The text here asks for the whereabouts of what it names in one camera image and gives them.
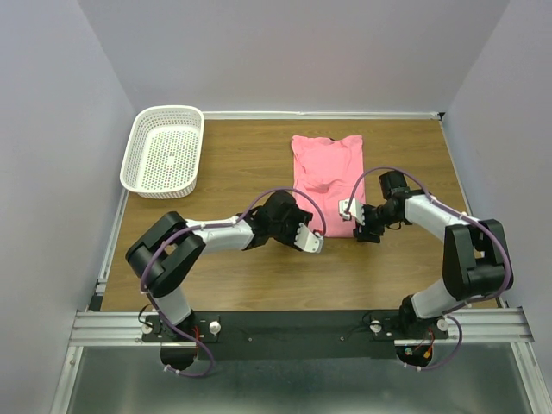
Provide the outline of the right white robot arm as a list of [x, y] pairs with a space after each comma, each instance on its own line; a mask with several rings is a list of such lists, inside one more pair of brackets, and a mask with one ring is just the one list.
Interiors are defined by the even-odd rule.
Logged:
[[443, 245], [442, 276], [430, 287], [403, 299], [392, 326], [413, 338], [437, 326], [451, 311], [497, 298], [513, 285], [503, 225], [481, 220], [439, 201], [423, 185], [412, 189], [411, 175], [390, 167], [379, 176], [384, 203], [364, 204], [354, 195], [340, 201], [339, 214], [353, 220], [358, 242], [380, 242], [393, 225], [425, 229]]

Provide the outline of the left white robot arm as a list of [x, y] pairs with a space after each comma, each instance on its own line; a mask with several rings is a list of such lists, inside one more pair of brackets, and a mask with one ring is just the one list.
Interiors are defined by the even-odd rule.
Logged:
[[301, 209], [286, 189], [266, 195], [264, 204], [253, 201], [245, 211], [222, 220], [185, 219], [170, 211], [126, 252], [125, 260], [140, 279], [141, 293], [174, 336], [190, 338], [197, 333], [182, 284], [202, 255], [248, 251], [271, 239], [299, 252], [321, 251], [326, 224], [310, 229], [314, 214]]

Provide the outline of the pink t shirt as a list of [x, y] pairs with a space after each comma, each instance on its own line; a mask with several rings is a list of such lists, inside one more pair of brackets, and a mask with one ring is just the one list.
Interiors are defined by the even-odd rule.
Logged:
[[351, 238], [355, 222], [343, 221], [338, 203], [352, 192], [361, 202], [366, 200], [365, 186], [355, 186], [364, 172], [363, 139], [350, 135], [340, 140], [328, 137], [294, 135], [293, 187], [308, 195], [317, 205], [295, 194], [300, 209], [313, 214], [309, 228], [324, 230], [329, 238]]

